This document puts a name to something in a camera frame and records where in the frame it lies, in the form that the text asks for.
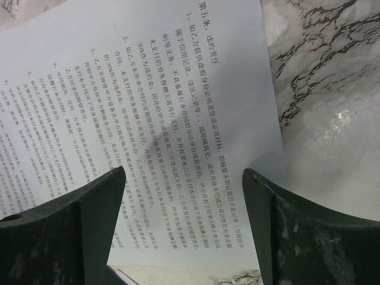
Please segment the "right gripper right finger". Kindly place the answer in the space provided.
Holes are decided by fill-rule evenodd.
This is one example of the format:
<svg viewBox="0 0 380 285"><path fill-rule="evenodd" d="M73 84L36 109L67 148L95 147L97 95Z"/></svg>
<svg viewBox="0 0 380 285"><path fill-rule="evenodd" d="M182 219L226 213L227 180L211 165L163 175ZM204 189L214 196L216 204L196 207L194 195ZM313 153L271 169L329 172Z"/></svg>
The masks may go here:
<svg viewBox="0 0 380 285"><path fill-rule="evenodd" d="M245 169L264 284L379 284L379 222L323 207Z"/></svg>

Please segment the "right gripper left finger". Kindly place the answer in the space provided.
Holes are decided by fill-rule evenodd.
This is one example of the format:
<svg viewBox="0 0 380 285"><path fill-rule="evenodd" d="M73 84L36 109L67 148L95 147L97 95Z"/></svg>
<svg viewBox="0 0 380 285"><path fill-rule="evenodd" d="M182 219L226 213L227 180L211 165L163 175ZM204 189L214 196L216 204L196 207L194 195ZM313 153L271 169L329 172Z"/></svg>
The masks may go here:
<svg viewBox="0 0 380 285"><path fill-rule="evenodd" d="M125 182L117 167L1 219L1 284L123 284L107 261Z"/></svg>

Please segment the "printed paper sheet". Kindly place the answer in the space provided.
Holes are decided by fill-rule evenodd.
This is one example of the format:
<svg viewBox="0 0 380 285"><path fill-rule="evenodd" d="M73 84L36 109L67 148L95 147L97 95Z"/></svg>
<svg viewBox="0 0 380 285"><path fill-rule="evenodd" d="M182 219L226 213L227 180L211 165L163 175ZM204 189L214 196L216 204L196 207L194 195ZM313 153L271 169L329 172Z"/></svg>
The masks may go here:
<svg viewBox="0 0 380 285"><path fill-rule="evenodd" d="M67 1L1 33L1 219L117 167L112 270L259 268L243 171L286 182L259 1Z"/></svg>

